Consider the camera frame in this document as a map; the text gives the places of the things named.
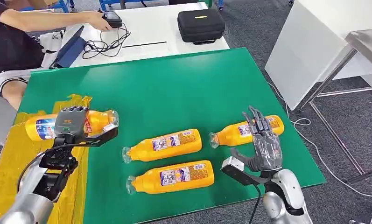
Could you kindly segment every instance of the shorts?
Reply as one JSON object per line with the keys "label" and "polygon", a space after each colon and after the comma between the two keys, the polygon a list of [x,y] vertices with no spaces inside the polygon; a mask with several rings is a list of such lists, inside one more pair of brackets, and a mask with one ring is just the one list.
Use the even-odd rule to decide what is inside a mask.
{"label": "shorts", "polygon": [[0,71],[0,97],[3,96],[2,90],[3,86],[6,83],[11,81],[28,83],[31,71],[49,69],[56,59],[58,50],[61,48],[63,35],[64,31],[56,31],[53,33],[40,35],[39,43],[40,47],[42,48],[42,52],[44,53],[44,58],[40,68],[29,70]]}

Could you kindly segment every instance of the robot finger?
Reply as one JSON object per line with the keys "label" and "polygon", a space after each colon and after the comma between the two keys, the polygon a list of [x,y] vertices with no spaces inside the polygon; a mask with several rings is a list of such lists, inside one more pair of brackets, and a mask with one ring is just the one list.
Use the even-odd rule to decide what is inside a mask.
{"label": "robot finger", "polygon": [[249,115],[245,112],[242,112],[242,115],[245,117],[246,121],[248,122],[248,125],[249,125],[249,128],[250,128],[250,132],[252,134],[256,134],[258,131],[257,131],[257,128],[256,128],[256,125],[255,123],[253,122],[253,120],[249,117]]}
{"label": "robot finger", "polygon": [[262,114],[257,109],[254,109],[252,106],[249,106],[249,111],[253,114],[253,119],[256,124],[258,132],[264,131],[263,119],[260,117]]}
{"label": "robot finger", "polygon": [[271,126],[269,125],[269,122],[268,122],[267,118],[264,117],[264,115],[259,110],[256,109],[256,111],[257,111],[257,113],[260,117],[260,120],[261,120],[261,122],[264,126],[264,131],[271,131]]}

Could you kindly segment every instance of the person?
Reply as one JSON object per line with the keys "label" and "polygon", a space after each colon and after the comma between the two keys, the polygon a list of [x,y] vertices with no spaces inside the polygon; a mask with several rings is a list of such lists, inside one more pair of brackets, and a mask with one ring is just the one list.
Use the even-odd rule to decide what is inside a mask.
{"label": "person", "polygon": [[[102,31],[111,29],[99,12],[58,14],[18,12],[10,8],[23,6],[21,1],[26,0],[0,0],[0,97],[16,110],[28,83],[28,79],[20,74],[28,75],[25,71],[40,68],[45,57],[42,52],[44,46],[41,46],[36,38],[29,37],[26,32],[53,30],[78,23],[89,23]],[[49,39],[58,38],[52,35]]]}

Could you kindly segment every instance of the black cord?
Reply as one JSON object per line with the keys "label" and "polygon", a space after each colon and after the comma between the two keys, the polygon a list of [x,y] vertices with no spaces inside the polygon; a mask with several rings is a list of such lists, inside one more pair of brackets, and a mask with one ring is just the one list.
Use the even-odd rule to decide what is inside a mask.
{"label": "black cord", "polygon": [[84,143],[84,144],[69,144],[69,145],[62,145],[62,146],[55,146],[55,147],[52,147],[50,149],[47,149],[45,152],[37,155],[34,159],[32,159],[27,165],[26,167],[24,168],[24,170],[21,172],[20,176],[18,177],[18,181],[17,181],[17,193],[20,191],[20,183],[21,183],[21,179],[22,177],[24,176],[26,170],[30,167],[30,165],[32,165],[32,163],[34,163],[40,156],[43,156],[44,154],[46,153],[49,153],[55,149],[59,149],[59,148],[64,148],[64,147],[80,147],[80,146],[87,146],[89,145],[89,143]]}
{"label": "black cord", "polygon": [[[110,44],[107,44],[106,42],[102,40],[103,31],[101,31],[100,33],[100,41],[92,41],[92,40],[87,41],[87,43],[85,43],[84,45],[83,59],[90,59],[90,58],[96,57],[99,54],[104,55],[106,57],[117,56],[121,50],[123,42],[125,41],[127,37],[131,35],[131,32],[129,32],[128,29],[126,28],[125,23],[122,23],[122,25],[124,25],[124,28],[122,27],[117,28],[117,40],[113,41]],[[125,31],[125,34],[120,37],[119,30],[121,29]],[[118,48],[119,50],[117,51],[115,55],[105,54],[105,52],[110,51],[112,49],[116,49],[116,48]]]}
{"label": "black cord", "polygon": [[256,204],[254,204],[254,209],[253,209],[253,212],[252,212],[252,216],[250,216],[249,224],[252,223],[252,220],[253,220],[254,214],[256,213],[257,206],[259,205],[260,198],[261,198],[261,191],[260,191],[260,189],[257,187],[256,184],[254,184],[253,186],[256,188],[256,191],[257,191],[257,193],[259,194],[259,196],[257,197]]}

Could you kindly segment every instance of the black shirt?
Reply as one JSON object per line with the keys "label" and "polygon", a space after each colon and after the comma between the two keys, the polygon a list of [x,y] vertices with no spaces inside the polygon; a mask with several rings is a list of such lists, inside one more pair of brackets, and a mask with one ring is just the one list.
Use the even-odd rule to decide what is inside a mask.
{"label": "black shirt", "polygon": [[[0,15],[7,9],[0,3]],[[42,60],[39,43],[23,31],[0,22],[0,71],[39,68]]]}

